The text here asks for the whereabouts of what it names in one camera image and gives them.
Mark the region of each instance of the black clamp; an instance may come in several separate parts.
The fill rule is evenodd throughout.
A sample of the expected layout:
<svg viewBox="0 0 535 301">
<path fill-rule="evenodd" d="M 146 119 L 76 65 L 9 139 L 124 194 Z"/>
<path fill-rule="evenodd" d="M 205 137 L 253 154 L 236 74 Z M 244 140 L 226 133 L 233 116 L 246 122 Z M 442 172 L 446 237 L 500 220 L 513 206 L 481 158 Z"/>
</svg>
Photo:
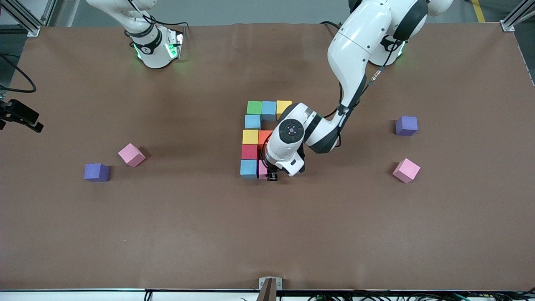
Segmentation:
<svg viewBox="0 0 535 301">
<path fill-rule="evenodd" d="M 0 101 L 0 130 L 4 129 L 6 122 L 16 122 L 41 133 L 43 125 L 37 121 L 38 118 L 39 113 L 16 99 Z"/>
</svg>

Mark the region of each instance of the purple cube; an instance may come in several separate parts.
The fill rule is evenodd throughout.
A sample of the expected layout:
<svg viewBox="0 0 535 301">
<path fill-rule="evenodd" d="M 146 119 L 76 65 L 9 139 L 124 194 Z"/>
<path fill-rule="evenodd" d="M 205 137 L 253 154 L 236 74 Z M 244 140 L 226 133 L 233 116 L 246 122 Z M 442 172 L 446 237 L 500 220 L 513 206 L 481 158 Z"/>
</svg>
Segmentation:
<svg viewBox="0 0 535 301">
<path fill-rule="evenodd" d="M 100 163 L 86 164 L 83 179 L 94 183 L 107 182 L 110 179 L 110 168 Z"/>
<path fill-rule="evenodd" d="M 414 116 L 401 116 L 396 121 L 396 135 L 412 136 L 418 131 L 418 120 Z"/>
</svg>

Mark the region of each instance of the floor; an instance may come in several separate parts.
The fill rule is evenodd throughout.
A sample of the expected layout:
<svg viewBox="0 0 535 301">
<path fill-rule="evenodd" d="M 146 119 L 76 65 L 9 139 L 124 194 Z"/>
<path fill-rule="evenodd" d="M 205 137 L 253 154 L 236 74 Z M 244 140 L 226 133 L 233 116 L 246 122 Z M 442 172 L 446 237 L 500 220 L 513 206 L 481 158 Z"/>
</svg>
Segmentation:
<svg viewBox="0 0 535 301">
<path fill-rule="evenodd" d="M 504 18 L 519 0 L 454 0 L 441 16 L 429 17 L 428 22 L 496 22 Z M 160 0 L 151 13 L 163 22 L 187 21 L 192 26 L 230 25 L 252 22 L 319 23 L 329 20 L 344 21 L 349 15 L 346 0 Z M 479 3 L 482 16 L 475 9 Z M 85 0 L 66 0 L 55 22 L 56 26 L 107 27 L 119 24 L 107 14 L 93 8 Z M 2 34 L 0 52 L 20 54 L 26 37 L 21 34 Z M 535 18 L 516 26 L 515 35 L 523 50 L 527 66 L 535 74 Z M 13 69 L 0 62 L 0 84 L 8 85 Z"/>
</svg>

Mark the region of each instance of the robotic arm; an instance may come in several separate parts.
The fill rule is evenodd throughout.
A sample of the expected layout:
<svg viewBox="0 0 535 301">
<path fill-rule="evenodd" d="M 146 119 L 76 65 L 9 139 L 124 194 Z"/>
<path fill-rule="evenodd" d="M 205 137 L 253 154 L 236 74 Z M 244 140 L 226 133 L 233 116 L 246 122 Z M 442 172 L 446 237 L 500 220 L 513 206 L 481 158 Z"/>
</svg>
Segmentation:
<svg viewBox="0 0 535 301">
<path fill-rule="evenodd" d="M 157 0 L 87 0 L 125 28 L 147 67 L 163 68 L 180 55 L 182 34 L 156 24 L 147 12 Z"/>
<path fill-rule="evenodd" d="M 334 149 L 347 118 L 364 92 L 367 82 L 365 68 L 370 58 L 382 59 L 382 66 L 393 63 L 397 55 L 391 57 L 392 53 L 398 50 L 400 42 L 419 32 L 429 6 L 438 7 L 433 11 L 445 11 L 452 1 L 357 1 L 354 11 L 336 33 L 327 51 L 329 65 L 343 93 L 334 117 L 327 120 L 303 103 L 288 107 L 263 151 L 264 163 L 270 170 L 269 179 L 276 180 L 275 172 L 279 170 L 290 176 L 304 172 L 303 143 L 317 154 Z"/>
</svg>

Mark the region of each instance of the metal bracket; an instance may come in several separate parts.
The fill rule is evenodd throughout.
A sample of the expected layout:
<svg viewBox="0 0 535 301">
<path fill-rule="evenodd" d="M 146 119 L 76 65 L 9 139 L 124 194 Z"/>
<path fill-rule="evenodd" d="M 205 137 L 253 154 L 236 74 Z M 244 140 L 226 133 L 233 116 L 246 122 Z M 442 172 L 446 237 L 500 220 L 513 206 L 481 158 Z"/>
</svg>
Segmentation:
<svg viewBox="0 0 535 301">
<path fill-rule="evenodd" d="M 43 23 L 30 12 L 18 0 L 2 0 L 2 6 L 22 27 L 28 31 L 29 37 L 39 35 L 40 27 Z"/>
<path fill-rule="evenodd" d="M 264 285 L 264 282 L 267 279 L 275 280 L 275 286 L 276 286 L 277 290 L 282 290 L 282 278 L 281 277 L 275 277 L 275 276 L 266 276 L 266 277 L 261 277 L 260 279 L 258 279 L 258 289 L 262 289 L 262 286 Z"/>
<path fill-rule="evenodd" d="M 502 29 L 504 32 L 513 32 L 515 31 L 514 25 L 517 25 L 527 18 L 534 15 L 533 12 L 530 12 L 535 6 L 535 0 L 522 0 L 516 7 L 508 14 L 504 20 L 500 21 Z"/>
<path fill-rule="evenodd" d="M 41 32 L 41 27 L 37 26 L 37 31 L 28 32 L 28 34 L 26 36 L 27 37 L 38 37 L 39 36 L 39 32 Z"/>
<path fill-rule="evenodd" d="M 258 281 L 261 282 L 261 290 L 258 293 L 256 301 L 276 301 L 277 299 L 277 280 L 280 280 L 280 287 L 282 288 L 282 278 L 278 277 L 262 277 Z"/>
<path fill-rule="evenodd" d="M 502 30 L 503 32 L 513 32 L 515 31 L 515 26 L 511 25 L 511 26 L 506 26 L 504 23 L 503 23 L 503 20 L 500 20 L 500 25 L 502 27 Z"/>
</svg>

